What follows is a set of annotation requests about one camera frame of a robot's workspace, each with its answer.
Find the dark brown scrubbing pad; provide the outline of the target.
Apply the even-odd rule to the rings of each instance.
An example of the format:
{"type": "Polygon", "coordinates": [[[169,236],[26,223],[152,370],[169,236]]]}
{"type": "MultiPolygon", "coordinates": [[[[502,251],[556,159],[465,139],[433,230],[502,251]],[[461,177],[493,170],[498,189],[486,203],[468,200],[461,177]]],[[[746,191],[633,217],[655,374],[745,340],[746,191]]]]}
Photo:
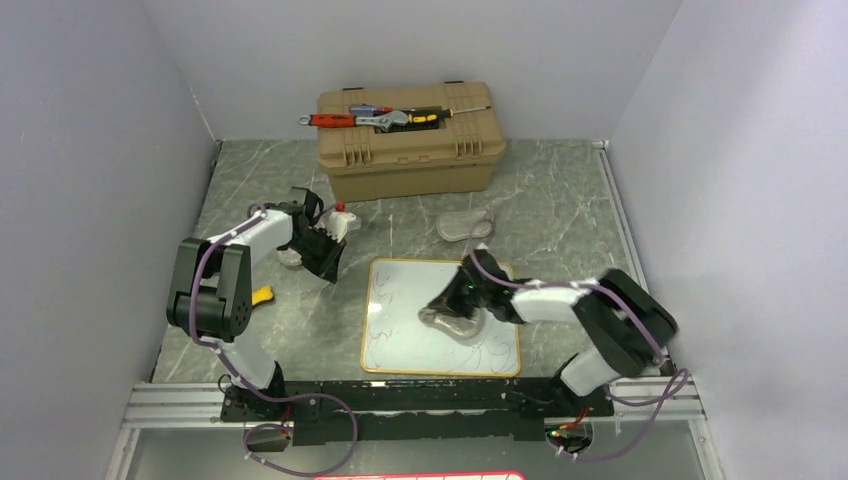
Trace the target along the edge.
{"type": "Polygon", "coordinates": [[[482,332],[485,324],[485,316],[479,309],[474,309],[471,316],[462,316],[450,309],[425,307],[419,310],[418,318],[424,326],[437,330],[456,341],[474,338],[482,332]]]}

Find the grey mesh scrubbing pad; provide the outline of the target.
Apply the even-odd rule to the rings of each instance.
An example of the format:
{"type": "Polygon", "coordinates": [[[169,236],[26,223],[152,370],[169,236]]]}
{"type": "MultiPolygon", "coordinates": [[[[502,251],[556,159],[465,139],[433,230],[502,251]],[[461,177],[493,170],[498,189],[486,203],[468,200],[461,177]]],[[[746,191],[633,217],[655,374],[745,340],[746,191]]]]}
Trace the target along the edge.
{"type": "Polygon", "coordinates": [[[436,231],[442,240],[460,242],[482,239],[494,230],[495,215],[487,208],[445,212],[436,219],[436,231]]]}

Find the yellow framed whiteboard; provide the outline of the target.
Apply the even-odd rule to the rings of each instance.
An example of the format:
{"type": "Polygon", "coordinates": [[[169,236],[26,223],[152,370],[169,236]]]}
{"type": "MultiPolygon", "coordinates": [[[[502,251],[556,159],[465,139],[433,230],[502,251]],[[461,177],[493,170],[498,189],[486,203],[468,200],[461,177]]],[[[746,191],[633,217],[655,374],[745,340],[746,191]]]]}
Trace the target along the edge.
{"type": "Polygon", "coordinates": [[[370,266],[360,364],[369,373],[508,378],[522,367],[518,327],[486,313],[482,330],[455,339],[418,311],[460,263],[378,258],[370,266]]]}

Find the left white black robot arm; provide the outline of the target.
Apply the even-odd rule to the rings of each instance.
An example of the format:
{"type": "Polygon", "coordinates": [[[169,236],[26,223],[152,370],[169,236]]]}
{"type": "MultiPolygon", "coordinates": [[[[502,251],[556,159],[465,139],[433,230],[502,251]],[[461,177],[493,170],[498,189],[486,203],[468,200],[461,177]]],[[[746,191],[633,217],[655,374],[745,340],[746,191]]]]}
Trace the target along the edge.
{"type": "Polygon", "coordinates": [[[302,268],[336,283],[347,236],[358,222],[340,204],[327,206],[312,190],[294,187],[281,202],[251,205],[238,225],[178,247],[167,321],[213,352],[233,384],[250,391],[248,407],[261,419],[279,417],[288,394],[281,366],[249,327],[253,268],[278,251],[294,251],[302,268]]]}

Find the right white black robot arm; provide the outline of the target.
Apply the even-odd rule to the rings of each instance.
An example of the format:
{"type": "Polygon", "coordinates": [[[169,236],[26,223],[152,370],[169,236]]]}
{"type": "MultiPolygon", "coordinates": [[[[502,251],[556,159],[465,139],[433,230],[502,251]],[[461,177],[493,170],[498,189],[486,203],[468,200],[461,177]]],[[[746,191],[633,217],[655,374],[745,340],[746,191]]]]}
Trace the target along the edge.
{"type": "Polygon", "coordinates": [[[557,370],[550,391],[553,406],[564,415],[578,413],[598,388],[660,365],[664,348],[679,331],[674,317],[620,269],[570,282],[513,278],[485,245],[463,257],[418,318],[460,342],[481,333],[490,319],[516,326],[579,326],[590,345],[557,370]]]}

